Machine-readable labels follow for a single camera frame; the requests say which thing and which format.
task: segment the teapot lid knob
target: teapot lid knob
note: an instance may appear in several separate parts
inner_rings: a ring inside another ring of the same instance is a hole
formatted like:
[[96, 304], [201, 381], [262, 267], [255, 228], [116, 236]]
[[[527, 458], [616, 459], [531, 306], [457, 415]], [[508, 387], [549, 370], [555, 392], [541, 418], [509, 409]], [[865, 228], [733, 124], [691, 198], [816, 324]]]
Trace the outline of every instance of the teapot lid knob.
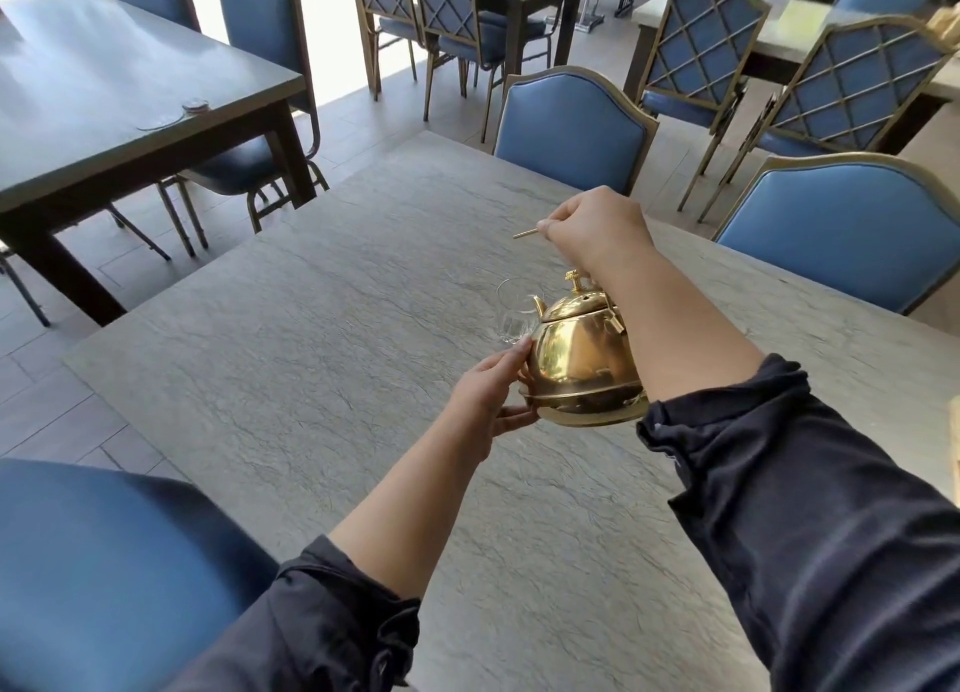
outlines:
[[565, 280], [570, 280], [573, 283], [574, 292], [583, 292], [584, 286], [580, 284], [580, 271], [571, 269], [566, 275], [563, 276]]

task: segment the gold teapot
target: gold teapot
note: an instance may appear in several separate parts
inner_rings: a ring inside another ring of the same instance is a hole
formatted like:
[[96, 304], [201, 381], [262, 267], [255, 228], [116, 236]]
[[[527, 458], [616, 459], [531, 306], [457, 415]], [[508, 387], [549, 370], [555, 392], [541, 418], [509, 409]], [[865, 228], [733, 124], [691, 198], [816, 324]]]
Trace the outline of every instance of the gold teapot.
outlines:
[[640, 419], [650, 406], [619, 310], [598, 285], [566, 274], [573, 290], [550, 308], [534, 296], [539, 324], [520, 394], [539, 415], [565, 427]]

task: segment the dark sleeve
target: dark sleeve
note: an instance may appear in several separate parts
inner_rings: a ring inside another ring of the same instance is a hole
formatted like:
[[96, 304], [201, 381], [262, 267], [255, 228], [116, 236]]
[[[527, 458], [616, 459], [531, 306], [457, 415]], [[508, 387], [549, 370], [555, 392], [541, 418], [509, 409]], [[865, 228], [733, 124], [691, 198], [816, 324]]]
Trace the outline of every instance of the dark sleeve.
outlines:
[[296, 560], [168, 692], [381, 692], [402, 685], [420, 601], [401, 601], [325, 536]]
[[670, 506], [774, 690], [960, 689], [960, 512], [797, 363], [656, 403], [637, 433], [674, 457]]

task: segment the clear glass cup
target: clear glass cup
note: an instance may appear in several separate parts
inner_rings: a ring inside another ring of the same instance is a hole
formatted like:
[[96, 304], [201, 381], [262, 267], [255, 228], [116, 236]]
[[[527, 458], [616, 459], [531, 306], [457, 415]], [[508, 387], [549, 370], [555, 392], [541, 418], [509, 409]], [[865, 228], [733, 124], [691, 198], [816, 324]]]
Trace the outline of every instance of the clear glass cup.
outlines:
[[534, 332], [540, 323], [534, 295], [544, 295], [543, 288], [525, 277], [510, 277], [496, 289], [496, 336], [513, 345], [524, 335]]

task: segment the left hand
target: left hand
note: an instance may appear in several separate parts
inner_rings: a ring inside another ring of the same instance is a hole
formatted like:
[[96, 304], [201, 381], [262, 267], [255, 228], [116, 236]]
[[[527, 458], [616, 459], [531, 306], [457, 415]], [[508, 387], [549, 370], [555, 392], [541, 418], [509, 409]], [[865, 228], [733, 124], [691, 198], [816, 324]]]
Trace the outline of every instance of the left hand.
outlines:
[[532, 344], [530, 336], [525, 336], [514, 347], [484, 358], [464, 373], [440, 415], [450, 428], [465, 432], [464, 440], [475, 443], [480, 461], [490, 454], [495, 436], [529, 427], [538, 419], [534, 407], [504, 406]]

